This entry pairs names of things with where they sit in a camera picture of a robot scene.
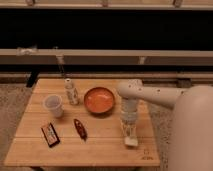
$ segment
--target white cup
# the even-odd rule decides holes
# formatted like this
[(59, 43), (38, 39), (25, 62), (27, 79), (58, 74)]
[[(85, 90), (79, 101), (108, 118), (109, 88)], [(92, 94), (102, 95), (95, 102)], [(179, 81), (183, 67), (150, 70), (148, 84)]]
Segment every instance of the white cup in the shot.
[(62, 98), (59, 95), (51, 94), (47, 96), (43, 101), (45, 109), (49, 110), (54, 117), (59, 118), (63, 114)]

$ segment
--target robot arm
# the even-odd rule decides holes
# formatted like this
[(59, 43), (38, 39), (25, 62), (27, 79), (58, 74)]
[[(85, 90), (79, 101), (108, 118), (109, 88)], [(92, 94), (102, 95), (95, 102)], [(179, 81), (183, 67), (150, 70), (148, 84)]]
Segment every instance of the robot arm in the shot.
[(144, 87), (131, 82), (121, 82), (117, 87), (118, 94), (125, 99), (143, 99), (150, 103), (173, 108), (178, 97), (187, 89)]
[[(213, 87), (189, 89), (142, 87), (121, 82), (117, 87), (122, 109), (136, 108), (133, 99), (173, 108), (168, 154), (168, 171), (213, 170)], [(126, 145), (137, 145), (137, 139), (125, 137)]]

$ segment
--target plastic cup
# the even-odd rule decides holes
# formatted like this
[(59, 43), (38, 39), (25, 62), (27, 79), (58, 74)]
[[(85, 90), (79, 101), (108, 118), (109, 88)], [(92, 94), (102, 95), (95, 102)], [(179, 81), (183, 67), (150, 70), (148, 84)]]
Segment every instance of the plastic cup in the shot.
[(59, 95), (51, 94), (47, 96), (43, 101), (45, 109), (49, 110), (54, 117), (59, 118), (63, 114), (62, 98)]

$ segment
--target candy bar wrapper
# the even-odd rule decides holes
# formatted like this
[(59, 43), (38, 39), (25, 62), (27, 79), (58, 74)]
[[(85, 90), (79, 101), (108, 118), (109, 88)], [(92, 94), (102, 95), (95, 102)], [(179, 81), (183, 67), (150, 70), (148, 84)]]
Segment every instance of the candy bar wrapper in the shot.
[(49, 147), (53, 147), (60, 142), (52, 123), (42, 126), (41, 130)]

